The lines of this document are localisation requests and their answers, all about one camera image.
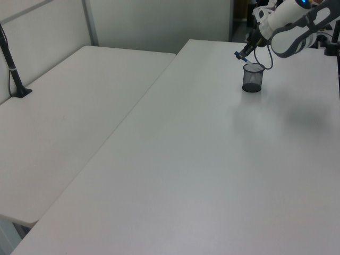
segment blue pen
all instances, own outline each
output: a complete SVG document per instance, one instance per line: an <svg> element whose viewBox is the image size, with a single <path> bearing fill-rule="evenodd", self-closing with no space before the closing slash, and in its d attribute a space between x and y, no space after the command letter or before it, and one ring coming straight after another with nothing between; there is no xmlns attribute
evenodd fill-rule
<svg viewBox="0 0 340 255"><path fill-rule="evenodd" d="M234 53L235 56L239 56L240 53L235 52ZM254 65L253 63L251 63L248 59L246 59L245 57L241 58L243 61L245 61L247 63L247 65L249 65L249 67L251 67L255 72L258 71L262 71L262 69L260 68L259 65Z"/></svg>

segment black cable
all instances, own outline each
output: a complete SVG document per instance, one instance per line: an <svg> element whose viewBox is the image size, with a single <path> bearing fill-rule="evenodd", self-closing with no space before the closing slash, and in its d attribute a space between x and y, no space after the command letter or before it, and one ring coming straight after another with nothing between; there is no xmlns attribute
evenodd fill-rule
<svg viewBox="0 0 340 255"><path fill-rule="evenodd" d="M2 32L2 34L4 35L4 37L5 37L5 40L6 40L6 44L7 44L7 46L9 45L9 41L7 40L7 36L6 36L6 34L5 34L5 31L4 31L4 29L2 28L2 26L0 25L0 29L1 29L1 32Z"/></svg>
<svg viewBox="0 0 340 255"><path fill-rule="evenodd" d="M0 25L0 29L1 29L1 33L4 35L5 37L5 41L7 46L9 45L9 41L7 40L7 36L6 33L4 31L4 29L2 28L2 26ZM12 93L11 93L11 71L8 70L8 93L10 94L10 97L12 97Z"/></svg>
<svg viewBox="0 0 340 255"><path fill-rule="evenodd" d="M8 71L8 92L10 94L10 97L12 97L12 93L11 93L11 71Z"/></svg>
<svg viewBox="0 0 340 255"><path fill-rule="evenodd" d="M268 41L268 43L267 43L267 48L268 48L268 52L269 52L269 56L270 56L270 61L271 61L271 66L270 66L269 68L266 68L266 67L265 67L264 65L262 65L262 64L259 62L259 60L257 59L257 57L256 57L256 48L254 49L254 57L255 57L255 59L256 59L256 62L257 62L259 65L263 66L263 67L265 68L265 70L270 70L270 69L272 69L273 66L274 66L274 60L273 60L273 56L272 56L272 54L271 54L271 52L270 52L269 41Z"/></svg>

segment table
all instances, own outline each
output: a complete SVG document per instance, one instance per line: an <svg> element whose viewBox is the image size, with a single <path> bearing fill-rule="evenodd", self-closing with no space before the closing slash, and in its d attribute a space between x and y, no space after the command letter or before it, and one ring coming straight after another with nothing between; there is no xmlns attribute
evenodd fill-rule
<svg viewBox="0 0 340 255"><path fill-rule="evenodd" d="M13 255L336 254L336 58L275 57L250 94L243 47L190 40Z"/></svg>
<svg viewBox="0 0 340 255"><path fill-rule="evenodd" d="M83 47L0 106L0 217L32 226L174 54Z"/></svg>

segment black mesh pen holder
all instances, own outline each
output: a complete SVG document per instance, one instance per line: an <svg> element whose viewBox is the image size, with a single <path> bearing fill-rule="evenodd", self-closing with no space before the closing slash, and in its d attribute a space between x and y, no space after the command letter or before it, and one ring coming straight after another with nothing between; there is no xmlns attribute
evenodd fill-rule
<svg viewBox="0 0 340 255"><path fill-rule="evenodd" d="M264 66L254 63L253 66L245 65L243 67L244 75L243 75L243 86L242 89L245 92L256 93L261 90L262 87L262 78L264 76Z"/></svg>

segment white robotic arm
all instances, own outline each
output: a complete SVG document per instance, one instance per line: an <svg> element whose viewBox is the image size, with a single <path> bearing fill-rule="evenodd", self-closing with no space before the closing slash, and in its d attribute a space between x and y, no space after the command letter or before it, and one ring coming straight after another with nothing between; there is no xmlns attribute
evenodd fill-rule
<svg viewBox="0 0 340 255"><path fill-rule="evenodd" d="M315 33L339 16L340 0L325 0L313 9L309 0L287 0L260 23L237 58L268 44L277 56L290 57L310 47Z"/></svg>

